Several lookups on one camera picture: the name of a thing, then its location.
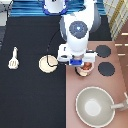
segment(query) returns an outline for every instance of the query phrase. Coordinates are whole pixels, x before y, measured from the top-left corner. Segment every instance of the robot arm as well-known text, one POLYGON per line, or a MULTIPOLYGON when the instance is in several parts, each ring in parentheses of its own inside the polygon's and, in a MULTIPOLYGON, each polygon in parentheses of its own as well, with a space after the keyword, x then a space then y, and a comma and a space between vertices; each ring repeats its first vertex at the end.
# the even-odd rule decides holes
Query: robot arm
POLYGON ((97 55, 92 51, 87 52, 87 44, 89 32, 97 30, 101 20, 98 17, 95 23, 94 15, 99 14, 95 1, 86 0, 84 5, 85 10, 64 15, 60 20, 61 36, 67 43, 60 45, 57 60, 69 61, 69 65, 73 66, 83 66, 84 62, 95 62, 97 55))

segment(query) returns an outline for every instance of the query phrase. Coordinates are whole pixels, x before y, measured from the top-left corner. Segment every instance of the burner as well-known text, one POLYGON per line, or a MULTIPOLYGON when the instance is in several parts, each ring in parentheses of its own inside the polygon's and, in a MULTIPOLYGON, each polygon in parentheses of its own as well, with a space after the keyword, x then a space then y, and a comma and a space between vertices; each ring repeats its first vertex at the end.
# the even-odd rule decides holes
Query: burner
POLYGON ((99 57, 106 58, 111 54, 111 49, 106 45, 99 45, 96 48, 99 57))
POLYGON ((109 62, 102 62, 98 66, 100 74, 103 76, 112 76, 115 72, 114 66, 109 62))

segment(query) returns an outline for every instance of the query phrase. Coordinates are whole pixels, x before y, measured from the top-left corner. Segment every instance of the black tabletop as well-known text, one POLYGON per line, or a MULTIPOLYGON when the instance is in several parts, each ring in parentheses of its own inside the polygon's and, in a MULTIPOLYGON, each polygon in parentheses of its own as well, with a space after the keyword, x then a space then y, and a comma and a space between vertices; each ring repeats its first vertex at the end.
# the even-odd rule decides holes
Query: black tabletop
MULTIPOLYGON (((58 66, 47 74, 39 69, 60 16, 13 17, 6 25, 0 51, 0 127, 66 128, 66 68, 58 66), (13 48, 18 48, 19 67, 8 68, 13 48)), ((58 32, 50 54, 57 56, 65 43, 58 32)))

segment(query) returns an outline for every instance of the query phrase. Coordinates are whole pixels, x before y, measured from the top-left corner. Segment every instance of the bowl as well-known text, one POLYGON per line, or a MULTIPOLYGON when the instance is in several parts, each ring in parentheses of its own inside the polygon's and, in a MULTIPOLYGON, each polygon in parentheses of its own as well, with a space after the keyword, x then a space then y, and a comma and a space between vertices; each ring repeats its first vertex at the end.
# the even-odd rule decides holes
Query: bowl
POLYGON ((115 116, 112 97, 99 87, 87 87, 76 98, 76 112, 79 118, 91 127, 105 127, 115 116))

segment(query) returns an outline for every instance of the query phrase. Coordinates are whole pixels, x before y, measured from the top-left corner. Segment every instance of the kitchen counter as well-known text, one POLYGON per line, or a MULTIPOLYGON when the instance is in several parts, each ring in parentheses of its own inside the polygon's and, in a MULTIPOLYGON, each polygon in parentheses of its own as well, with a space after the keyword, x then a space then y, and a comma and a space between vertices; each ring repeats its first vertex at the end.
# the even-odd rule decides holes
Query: kitchen counter
MULTIPOLYGON (((90 86, 97 86, 106 90, 113 98, 114 103, 120 103, 125 100, 124 92, 126 87, 113 41, 89 41, 88 49, 96 50, 99 45, 107 45, 111 49, 111 55, 102 58, 97 56, 93 72, 87 76, 78 76, 74 67, 66 66, 66 128, 90 128, 84 124, 78 117, 75 110, 75 100, 81 90, 90 86), (103 76, 98 71, 98 65, 101 62, 110 62, 115 73, 112 76, 103 76)), ((116 110, 113 121, 105 128, 127 128, 128 127, 128 111, 116 110)))

